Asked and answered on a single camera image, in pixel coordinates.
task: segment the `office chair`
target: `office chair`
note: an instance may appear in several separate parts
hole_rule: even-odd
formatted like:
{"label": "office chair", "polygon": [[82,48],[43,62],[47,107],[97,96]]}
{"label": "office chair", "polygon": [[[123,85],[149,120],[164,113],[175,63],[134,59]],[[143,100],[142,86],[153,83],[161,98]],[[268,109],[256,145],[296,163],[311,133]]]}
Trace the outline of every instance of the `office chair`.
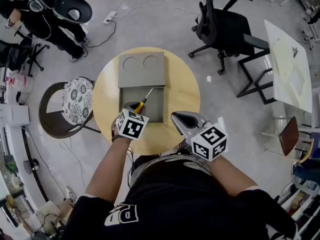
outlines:
{"label": "office chair", "polygon": [[27,62],[29,64],[28,76],[32,75],[31,69],[35,63],[40,71],[43,71],[44,68],[38,63],[37,56],[45,49],[49,49],[49,45],[44,45],[39,50],[38,47],[41,46],[40,43],[37,43],[34,47],[32,46],[32,33],[30,32],[27,36],[24,36],[20,33],[20,28],[14,35],[20,35],[23,37],[23,40],[20,44],[17,43],[8,43],[0,40],[0,66],[9,68],[12,71],[20,70],[22,65]]}
{"label": "office chair", "polygon": [[224,58],[240,54],[250,56],[255,54],[254,48],[262,50],[269,48],[266,41],[251,36],[246,17],[228,11],[237,1],[230,0],[223,9],[215,9],[213,0],[206,0],[206,5],[200,2],[201,19],[198,22],[197,18],[195,20],[197,25],[192,27],[192,31],[196,32],[205,46],[189,52],[189,57],[193,58],[195,53],[208,48],[217,49],[221,63],[219,75],[225,72]]}

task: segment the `screwdriver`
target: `screwdriver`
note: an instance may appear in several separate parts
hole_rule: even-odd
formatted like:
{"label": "screwdriver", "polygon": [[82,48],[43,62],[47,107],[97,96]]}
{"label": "screwdriver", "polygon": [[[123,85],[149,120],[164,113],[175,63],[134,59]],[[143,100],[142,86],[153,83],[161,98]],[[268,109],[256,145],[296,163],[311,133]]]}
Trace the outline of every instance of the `screwdriver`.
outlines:
{"label": "screwdriver", "polygon": [[139,106],[133,111],[136,114],[140,114],[142,109],[144,108],[144,105],[147,101],[147,98],[149,96],[149,94],[152,92],[153,88],[149,91],[149,93],[147,94],[147,96],[145,96],[145,98],[140,102]]}

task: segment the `gray floor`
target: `gray floor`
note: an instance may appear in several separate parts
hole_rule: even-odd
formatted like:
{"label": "gray floor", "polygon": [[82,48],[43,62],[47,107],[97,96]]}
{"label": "gray floor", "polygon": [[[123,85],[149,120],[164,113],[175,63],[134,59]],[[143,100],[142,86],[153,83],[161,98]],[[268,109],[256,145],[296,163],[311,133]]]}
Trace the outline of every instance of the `gray floor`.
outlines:
{"label": "gray floor", "polygon": [[[115,10],[123,0],[87,1],[93,9],[92,20],[86,27],[89,32],[88,37],[91,39],[91,44],[98,44],[108,37],[114,28],[113,23],[104,25],[102,21],[109,11]],[[117,15],[123,16],[136,7],[155,4],[167,4],[198,13],[200,1],[202,0],[126,0],[118,8]],[[214,6],[222,8],[227,1],[214,0]],[[302,30],[307,25],[303,20],[301,6],[294,0],[283,7],[277,3],[282,0],[277,0],[275,3],[268,1],[239,0],[232,11],[247,17],[253,36],[267,40],[264,19],[286,31],[294,39],[302,42],[307,48],[309,64],[317,68],[319,57],[316,54],[319,54],[320,49],[316,46],[314,51],[309,51],[304,43]],[[62,188],[68,185],[77,195],[81,195],[84,186],[81,181],[80,165],[72,153],[81,164],[83,181],[87,185],[110,144],[102,134],[83,129],[70,139],[62,140],[69,147],[72,142],[72,153],[68,149],[63,150],[61,146],[66,149],[65,144],[45,134],[39,124],[38,107],[43,93],[50,85],[77,76],[96,80],[100,71],[113,57],[128,49],[141,46],[159,47],[176,54],[191,68],[200,89],[201,114],[212,122],[223,116],[229,134],[229,152],[225,157],[275,197],[291,181],[292,176],[291,161],[265,151],[264,139],[259,134],[262,127],[272,119],[271,105],[263,105],[256,93],[236,98],[235,94],[246,84],[246,79],[237,66],[237,61],[242,56],[226,59],[227,73],[223,76],[217,74],[220,61],[216,50],[208,49],[190,59],[188,52],[203,45],[191,31],[197,15],[167,5],[138,8],[125,17],[115,18],[115,34],[107,43],[90,49],[88,57],[78,63],[69,63],[69,56],[53,45],[45,52],[41,60],[45,70],[38,73],[37,69],[34,70],[34,90],[27,102],[31,118],[29,129],[42,158]],[[264,58],[248,63],[248,68],[255,76],[259,75],[266,68]],[[207,81],[207,76],[211,76],[211,82]],[[57,95],[51,106],[57,108],[61,106],[61,97]],[[30,146],[34,157],[39,158],[32,143]],[[125,177],[129,167],[130,162],[127,161]],[[43,163],[38,173],[49,198],[59,203],[63,195]],[[122,184],[118,201],[123,201],[127,191],[128,188]]]}

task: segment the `gray box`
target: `gray box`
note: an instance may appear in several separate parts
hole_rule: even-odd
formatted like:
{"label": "gray box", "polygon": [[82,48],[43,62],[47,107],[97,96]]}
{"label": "gray box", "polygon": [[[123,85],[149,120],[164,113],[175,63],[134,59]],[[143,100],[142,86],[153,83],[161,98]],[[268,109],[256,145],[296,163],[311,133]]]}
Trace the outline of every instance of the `gray box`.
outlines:
{"label": "gray box", "polygon": [[144,116],[149,118],[149,123],[163,123],[165,88],[161,86],[120,88],[119,111],[122,110],[123,105],[126,103],[141,102],[151,88],[153,90],[145,102]]}
{"label": "gray box", "polygon": [[165,82],[165,54],[163,52],[119,55],[119,88],[164,86]]}

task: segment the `round wooden table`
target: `round wooden table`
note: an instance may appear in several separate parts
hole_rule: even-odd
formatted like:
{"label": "round wooden table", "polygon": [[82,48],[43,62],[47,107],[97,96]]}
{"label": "round wooden table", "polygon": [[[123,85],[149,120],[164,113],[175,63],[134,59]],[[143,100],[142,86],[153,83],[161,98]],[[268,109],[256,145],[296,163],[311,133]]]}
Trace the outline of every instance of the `round wooden table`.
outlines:
{"label": "round wooden table", "polygon": [[[137,155],[155,155],[174,148],[184,138],[172,123],[171,113],[176,111],[198,113],[200,109],[197,80],[191,69],[179,57],[155,47],[138,47],[122,54],[152,52],[164,52],[164,122],[148,123],[141,139],[132,141],[131,147]],[[119,58],[116,56],[103,68],[95,82],[92,97],[94,119],[109,142],[111,142],[111,124],[119,114],[118,63]]]}

